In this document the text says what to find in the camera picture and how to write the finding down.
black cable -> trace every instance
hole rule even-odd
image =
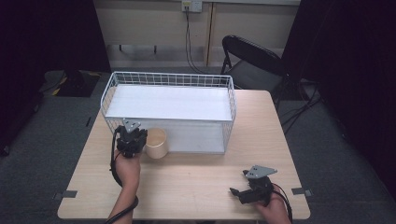
[[[114,158],[114,149],[115,149],[115,143],[116,143],[116,137],[117,137],[117,133],[120,132],[122,126],[117,127],[114,130],[113,133],[113,141],[111,143],[111,161],[110,161],[110,167],[111,167],[111,173],[113,174],[114,179],[116,180],[116,182],[122,186],[122,183],[120,181],[119,176],[117,175],[117,171],[116,171],[116,158],[120,155],[117,154],[116,158]],[[109,223],[114,223],[115,221],[117,221],[118,219],[120,219],[121,217],[125,216],[126,214],[128,214],[129,212],[131,212],[132,210],[134,210],[137,205],[139,204],[139,199],[137,198],[137,196],[134,198],[134,202],[131,204],[131,206],[125,208],[124,210],[120,211],[119,213],[117,213],[114,217],[111,217],[110,219],[108,219],[105,223],[109,224]]]
[[[293,214],[291,212],[291,206],[290,206],[289,200],[287,200],[285,198],[285,196],[283,196],[281,193],[277,192],[276,190],[273,190],[273,193],[279,195],[282,198],[282,200],[285,202],[286,208],[288,209],[288,217],[289,217],[290,223],[293,223]]]
[[[293,119],[293,122],[292,122],[291,125],[288,127],[288,129],[284,132],[284,134],[287,134],[287,133],[289,132],[289,130],[290,130],[290,128],[293,126],[293,124],[297,121],[297,119],[298,119],[308,108],[311,108],[313,105],[316,105],[316,104],[321,100],[321,98],[319,97],[315,102],[312,103],[312,101],[313,101],[313,99],[314,99],[314,97],[315,97],[315,94],[316,94],[317,90],[318,90],[318,85],[315,87],[314,92],[312,93],[312,96],[309,98],[308,102],[306,102],[305,105],[301,106],[300,108],[294,109],[294,110],[296,111],[296,112],[294,113],[294,115],[292,115],[292,116],[291,116],[290,118],[288,118],[286,121],[282,122],[281,126],[284,126],[285,124],[287,124],[288,122],[290,122],[290,121]]]
[[[310,108],[310,107],[312,107],[313,105],[319,103],[320,100],[321,100],[321,98],[318,98],[314,103],[312,103],[311,105],[307,105],[307,106],[304,108],[303,111],[299,112],[299,113],[295,116],[294,121],[291,123],[291,125],[289,126],[289,128],[284,132],[284,134],[286,135],[286,134],[289,132],[289,130],[290,130],[290,128],[293,126],[293,124],[297,121],[297,119],[298,119],[308,108]]]
[[[139,199],[137,198],[137,196],[134,198],[134,203],[131,204],[131,206],[125,208],[124,210],[120,211],[119,213],[117,213],[114,217],[109,218],[105,224],[110,224],[110,223],[114,223],[115,221],[117,221],[118,219],[120,219],[121,217],[125,216],[126,214],[128,214],[129,212],[131,212],[132,210],[134,210],[137,205],[139,204]]]
[[[206,74],[206,72],[201,71],[197,68],[192,60],[191,56],[191,37],[190,37],[190,9],[188,7],[184,7],[186,13],[186,20],[187,20],[187,30],[186,30],[186,55],[187,55],[187,63],[189,64],[190,68],[194,70],[196,73]]]
[[[291,206],[290,206],[288,195],[285,193],[285,190],[283,190],[278,184],[273,183],[273,185],[277,186],[280,190],[282,190],[283,194],[285,195],[285,196],[283,196],[281,193],[277,192],[276,190],[273,190],[273,193],[279,195],[285,202],[286,208],[288,209],[288,217],[289,217],[290,223],[293,223],[293,213],[291,211]]]

wooden table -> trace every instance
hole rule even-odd
[[[135,219],[262,219],[252,205],[241,204],[229,191],[248,189],[242,171],[255,164],[277,169],[269,177],[286,191],[293,217],[309,218],[305,196],[291,192],[301,183],[270,94],[235,94],[236,119],[224,155],[170,153],[160,160],[142,156]],[[76,198],[63,198],[60,218],[107,218],[120,193],[109,172],[111,140],[99,113],[67,188],[78,193]]]

metal bracket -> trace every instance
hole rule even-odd
[[[133,132],[136,128],[140,127],[141,125],[140,122],[134,122],[131,119],[123,119],[122,123],[125,126],[127,133]]]
[[[273,168],[254,165],[247,172],[247,174],[245,174],[245,177],[248,179],[259,179],[259,178],[274,174],[276,172],[277,172],[277,170],[273,169]]]

electrical cable on wall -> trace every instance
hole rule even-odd
[[[184,7],[187,19],[187,30],[186,30],[186,55],[187,55],[187,63],[189,64],[190,68],[194,70],[196,73],[206,74],[206,72],[197,68],[192,60],[191,57],[191,38],[190,38],[190,15],[189,15],[189,7]]]

dark backdrop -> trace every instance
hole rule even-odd
[[[33,112],[44,75],[67,68],[110,73],[92,0],[0,3],[0,150]]]
[[[396,198],[396,3],[302,0],[282,60],[320,94]]]

